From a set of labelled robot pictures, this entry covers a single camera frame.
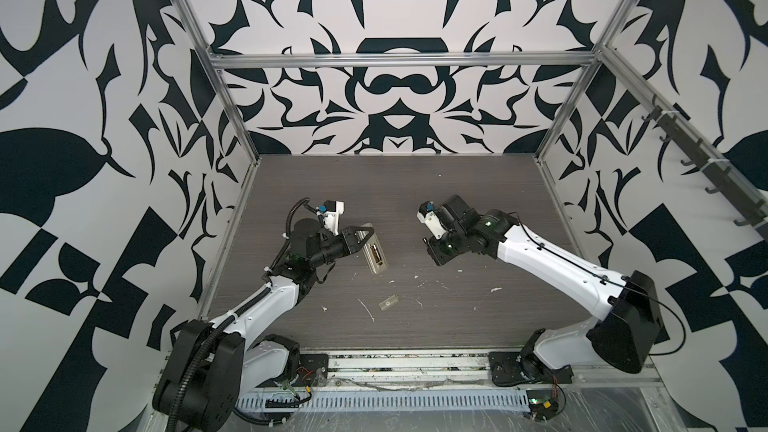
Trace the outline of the white remote control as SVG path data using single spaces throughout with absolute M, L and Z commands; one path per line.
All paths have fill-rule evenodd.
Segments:
M 372 226 L 371 223 L 363 224 L 362 226 Z M 388 269 L 388 261 L 385 257 L 383 247 L 375 234 L 372 238 L 364 244 L 362 251 L 365 255 L 366 262 L 369 269 L 374 275 L 382 275 Z

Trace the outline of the remote battery cover beige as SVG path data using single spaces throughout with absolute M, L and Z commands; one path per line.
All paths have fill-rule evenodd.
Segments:
M 381 311 L 387 311 L 394 305 L 396 305 L 399 302 L 399 296 L 398 295 L 391 295 L 390 297 L 384 299 L 379 303 L 379 308 Z

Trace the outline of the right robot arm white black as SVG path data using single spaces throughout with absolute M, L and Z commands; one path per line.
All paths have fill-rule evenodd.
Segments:
M 492 380 L 514 386 L 560 380 L 574 365 L 607 364 L 639 373 L 663 328 L 661 303 L 648 275 L 624 275 L 582 259 L 545 240 L 512 213 L 485 214 L 453 195 L 441 205 L 427 201 L 417 218 L 430 231 L 427 252 L 445 265 L 475 253 L 516 266 L 564 293 L 589 314 L 559 329 L 540 329 L 520 352 L 490 355 Z

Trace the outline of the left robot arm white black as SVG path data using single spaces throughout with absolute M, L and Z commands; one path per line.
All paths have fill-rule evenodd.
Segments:
M 372 226 L 330 230 L 303 219 L 286 233 L 265 283 L 229 311 L 185 324 L 174 343 L 152 399 L 166 415 L 166 430 L 184 424 L 218 431 L 236 412 L 240 397 L 267 381 L 291 381 L 300 365 L 297 342 L 268 334 L 269 326 L 292 310 L 320 283 L 317 271 L 355 255 L 373 241 Z

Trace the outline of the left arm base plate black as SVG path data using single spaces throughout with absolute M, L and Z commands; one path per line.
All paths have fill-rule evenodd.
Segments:
M 284 370 L 275 378 L 267 379 L 262 387 L 314 386 L 327 378 L 329 355 L 325 353 L 300 353 L 288 360 Z

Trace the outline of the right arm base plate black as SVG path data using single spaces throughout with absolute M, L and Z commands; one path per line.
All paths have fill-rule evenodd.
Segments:
M 533 353 L 494 351 L 488 354 L 488 361 L 491 381 L 498 387 L 572 383 L 573 371 L 570 366 L 550 369 Z

